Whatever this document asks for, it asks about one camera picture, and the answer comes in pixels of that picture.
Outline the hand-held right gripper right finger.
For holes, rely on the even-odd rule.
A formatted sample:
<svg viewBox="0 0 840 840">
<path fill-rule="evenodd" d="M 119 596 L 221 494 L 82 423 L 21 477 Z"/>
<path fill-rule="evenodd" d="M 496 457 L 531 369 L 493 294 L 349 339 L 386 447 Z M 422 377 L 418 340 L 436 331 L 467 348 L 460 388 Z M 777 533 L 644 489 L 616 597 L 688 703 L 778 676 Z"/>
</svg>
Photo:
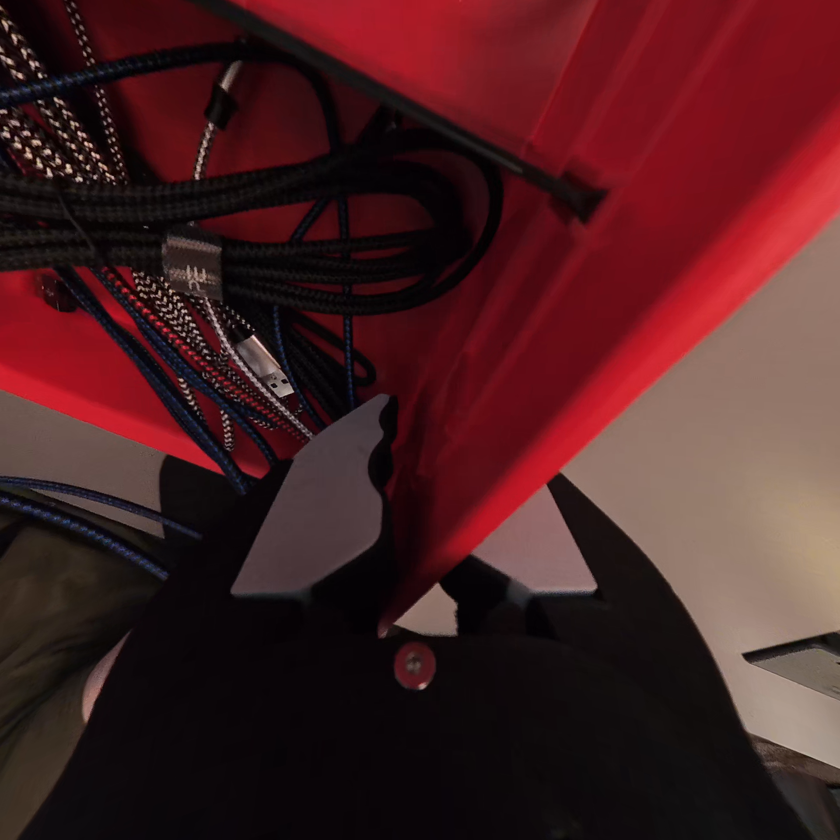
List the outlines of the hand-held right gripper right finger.
<svg viewBox="0 0 840 840">
<path fill-rule="evenodd" d="M 472 554 L 533 594 L 593 594 L 597 589 L 547 486 L 515 510 Z"/>
</svg>

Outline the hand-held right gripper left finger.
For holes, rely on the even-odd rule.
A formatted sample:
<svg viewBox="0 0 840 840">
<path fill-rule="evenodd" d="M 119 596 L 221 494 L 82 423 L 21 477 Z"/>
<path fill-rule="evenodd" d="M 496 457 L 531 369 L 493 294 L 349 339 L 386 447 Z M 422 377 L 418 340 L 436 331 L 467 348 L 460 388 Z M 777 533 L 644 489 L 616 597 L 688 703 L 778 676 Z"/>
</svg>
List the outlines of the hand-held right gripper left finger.
<svg viewBox="0 0 840 840">
<path fill-rule="evenodd" d="M 386 486 L 398 401 L 380 394 L 298 452 L 236 578 L 236 597 L 304 595 L 338 583 L 355 566 L 375 584 L 393 576 Z"/>
</svg>

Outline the red plastic bin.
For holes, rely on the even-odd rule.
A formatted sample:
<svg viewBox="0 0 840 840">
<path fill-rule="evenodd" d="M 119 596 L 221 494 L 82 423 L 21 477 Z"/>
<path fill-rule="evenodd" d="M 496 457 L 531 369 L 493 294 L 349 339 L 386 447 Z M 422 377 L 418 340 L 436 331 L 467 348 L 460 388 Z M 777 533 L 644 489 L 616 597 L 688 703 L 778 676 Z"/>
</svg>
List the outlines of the red plastic bin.
<svg viewBox="0 0 840 840">
<path fill-rule="evenodd" d="M 507 172 L 437 302 L 361 318 L 397 397 L 397 618 L 838 210 L 838 2 L 79 2 L 105 60 L 308 47 L 355 135 L 384 95 L 605 194 Z"/>
</svg>

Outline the dark bin divider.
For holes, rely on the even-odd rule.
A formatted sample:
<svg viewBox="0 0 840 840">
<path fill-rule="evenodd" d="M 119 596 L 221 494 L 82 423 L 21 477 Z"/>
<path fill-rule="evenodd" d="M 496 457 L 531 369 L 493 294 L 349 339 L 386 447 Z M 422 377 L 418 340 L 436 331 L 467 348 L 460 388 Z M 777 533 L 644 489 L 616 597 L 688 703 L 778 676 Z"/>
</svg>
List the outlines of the dark bin divider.
<svg viewBox="0 0 840 840">
<path fill-rule="evenodd" d="M 348 85 L 357 92 L 399 111 L 425 128 L 434 130 L 466 150 L 500 167 L 523 181 L 536 186 L 572 215 L 587 224 L 609 194 L 609 190 L 586 184 L 570 172 L 551 175 L 537 165 L 525 162 L 515 154 L 464 129 L 457 122 L 431 110 L 392 87 L 379 82 L 341 59 L 311 46 L 305 40 L 268 23 L 256 14 L 228 1 L 194 1 L 194 5 L 241 28 L 247 35 L 300 59 L 305 64 Z"/>
</svg>

